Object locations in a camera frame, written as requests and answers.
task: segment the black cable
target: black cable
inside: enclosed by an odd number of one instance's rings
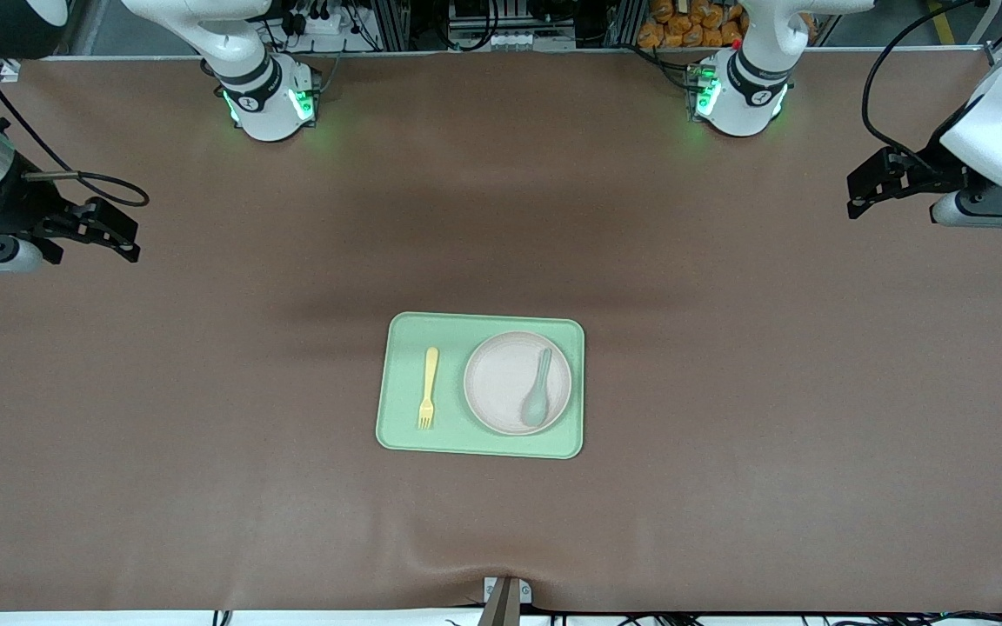
[[[0,100],[3,100],[4,107],[10,111],[10,114],[17,120],[17,123],[21,124],[21,127],[25,129],[25,132],[29,132],[30,137],[33,138],[36,145],[40,146],[41,149],[44,150],[44,153],[49,155],[49,158],[56,162],[56,165],[59,165],[64,171],[75,171],[72,167],[68,166],[68,163],[64,161],[63,158],[60,158],[60,155],[57,155],[55,151],[49,147],[48,143],[44,142],[44,139],[41,138],[41,136],[36,133],[36,130],[33,130],[33,127],[25,121],[25,118],[20,114],[20,112],[17,112],[17,109],[13,106],[10,98],[7,98],[7,96],[3,93],[3,89],[0,89]],[[98,194],[99,197],[106,198],[108,201],[120,203],[120,205],[123,206],[146,206],[147,203],[149,203],[149,194],[147,194],[141,187],[136,186],[132,182],[124,181],[122,178],[115,178],[113,175],[96,174],[94,171],[76,171],[76,181],[78,181],[80,185],[87,187],[87,189],[94,191],[94,193]],[[108,191],[104,191],[103,189],[92,185],[89,181],[110,182],[112,185],[118,185],[119,187],[134,191],[135,194],[141,195],[141,199],[139,201],[128,201],[128,199],[120,198],[118,195],[108,193]]]
[[[445,24],[450,23],[449,19],[443,16],[442,8],[445,7],[445,0],[435,1],[435,35],[438,39],[450,50],[456,50],[458,52],[473,52],[474,50],[480,50],[485,47],[487,43],[493,40],[493,36],[498,33],[498,27],[501,25],[501,7],[498,5],[498,0],[490,0],[490,8],[493,10],[493,25],[490,26],[490,11],[486,9],[485,12],[485,32],[482,33],[482,38],[478,39],[477,43],[469,48],[463,48],[460,44],[451,41],[449,36],[443,32],[443,27]]]
[[[651,55],[652,58],[656,60],[656,66],[659,66],[659,71],[663,73],[663,78],[667,79],[667,82],[674,84],[676,87],[682,89],[683,91],[692,90],[692,88],[688,87],[687,84],[685,84],[684,82],[679,82],[679,80],[676,80],[675,77],[670,74],[667,64],[663,63],[663,60],[660,60],[659,56],[656,55],[655,48],[651,49]]]
[[[370,27],[367,27],[366,20],[362,19],[362,11],[359,11],[358,1],[347,0],[346,5],[347,7],[350,7],[346,9],[346,12],[350,13],[351,23],[354,23],[354,25],[357,25],[359,28],[359,35],[362,35],[362,39],[365,40],[366,43],[370,44],[370,47],[373,48],[374,52],[380,52],[381,46],[378,46],[378,38],[370,32]]]
[[[935,173],[935,169],[934,167],[931,167],[929,162],[926,162],[926,160],[920,157],[919,154],[915,153],[915,151],[911,148],[904,146],[903,143],[896,141],[894,138],[888,137],[888,135],[884,134],[884,132],[880,132],[878,128],[874,126],[872,120],[868,119],[868,95],[872,92],[872,82],[876,78],[876,72],[880,71],[880,66],[884,63],[884,59],[887,59],[887,55],[892,53],[892,50],[898,46],[900,41],[903,41],[903,38],[906,38],[907,35],[911,35],[911,32],[915,31],[916,28],[919,28],[920,25],[929,23],[929,21],[935,17],[941,16],[942,13],[952,11],[953,9],[957,9],[959,7],[964,7],[966,4],[972,4],[974,1],[975,0],[955,0],[954,3],[949,3],[944,5],[944,7],[939,7],[938,9],[927,13],[927,15],[919,17],[919,19],[913,21],[913,23],[908,24],[907,27],[899,33],[899,35],[896,35],[895,38],[892,39],[886,48],[884,48],[884,51],[880,52],[879,56],[876,56],[876,62],[872,63],[872,68],[868,71],[868,79],[864,82],[864,92],[861,94],[861,122],[864,122],[864,127],[866,127],[868,132],[871,132],[875,138],[878,138],[880,141],[887,143],[888,146],[901,151],[901,153],[908,155],[908,157],[914,159],[915,162],[918,162],[919,165],[926,168],[926,170],[930,171],[930,173]]]
[[[281,51],[281,43],[278,41],[278,36],[274,35],[274,29],[270,28],[270,20],[263,19],[263,24],[266,24],[266,32],[270,33],[270,41],[274,43],[274,52]]]
[[[651,64],[653,64],[653,66],[656,66],[657,68],[659,68],[660,72],[663,73],[663,78],[667,79],[668,82],[670,82],[671,84],[674,84],[679,89],[682,89],[682,90],[688,91],[688,92],[696,92],[696,91],[698,91],[698,87],[693,87],[693,86],[690,86],[690,84],[685,84],[683,82],[679,82],[679,80],[675,79],[675,76],[673,76],[671,74],[672,71],[685,72],[685,71],[687,71],[687,66],[684,66],[684,64],[672,63],[672,62],[664,61],[663,59],[660,59],[659,56],[656,54],[656,49],[655,48],[651,49],[651,55],[649,55],[649,53],[643,51],[643,48],[640,48],[640,47],[637,47],[637,46],[633,46],[633,44],[631,44],[631,43],[619,43],[619,44],[617,44],[616,46],[613,46],[613,47],[615,47],[615,48],[621,48],[623,50],[631,50],[632,52],[636,52],[636,55],[640,56],[641,59],[643,59],[645,61],[648,61],[648,63],[651,63]]]

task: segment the brown tablecloth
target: brown tablecloth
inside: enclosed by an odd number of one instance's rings
[[[347,59],[274,145],[194,62],[24,64],[154,202],[139,264],[0,274],[0,610],[1002,610],[1002,231],[848,220],[872,59],[740,140],[634,56]],[[983,71],[901,53],[874,117],[922,145]],[[379,447],[401,310],[580,322],[580,455]]]

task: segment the tray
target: tray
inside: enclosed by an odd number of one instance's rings
[[[543,432],[505,436],[490,431],[466,404],[463,374],[471,354],[490,337],[508,332],[540,334],[567,358],[571,396],[559,419]],[[440,352],[430,431],[417,429],[423,398],[425,353]],[[576,322],[539,318],[402,312],[389,326],[386,370],[378,405],[378,441],[391,451],[454,452],[541,459],[570,459],[582,449],[585,334]]]

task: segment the fork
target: fork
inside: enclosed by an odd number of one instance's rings
[[[432,418],[435,417],[435,405],[431,401],[431,392],[435,387],[435,366],[439,364],[439,350],[429,348],[425,355],[425,401],[420,404],[420,417],[417,418],[417,429],[428,431]]]

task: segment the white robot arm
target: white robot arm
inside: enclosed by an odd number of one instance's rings
[[[30,59],[50,55],[67,21],[68,5],[64,0],[0,0],[0,56]],[[52,182],[59,178],[82,181],[84,175],[98,174],[44,173],[15,150],[3,133],[7,126],[0,120],[0,272],[27,272],[43,260],[60,262],[63,249],[53,238],[90,242],[114,249],[128,261],[138,260],[140,248],[134,243],[138,225],[134,219],[102,197],[92,197],[82,205],[66,201]],[[59,163],[68,169],[63,161]],[[139,191],[142,199],[123,203],[143,206],[149,201],[144,191],[124,185]]]
[[[693,95],[695,114],[726,135],[747,137],[780,114],[792,68],[807,48],[800,13],[830,15],[871,9],[876,0],[741,0],[748,32],[738,50],[723,49],[700,62],[713,76]]]
[[[319,98],[312,68],[270,53],[247,23],[272,0],[122,0],[198,51],[230,106],[234,123],[261,141],[279,141],[315,120]]]
[[[1002,227],[1002,59],[925,148],[882,148],[848,176],[848,188],[853,219],[879,201],[942,193],[933,221]]]

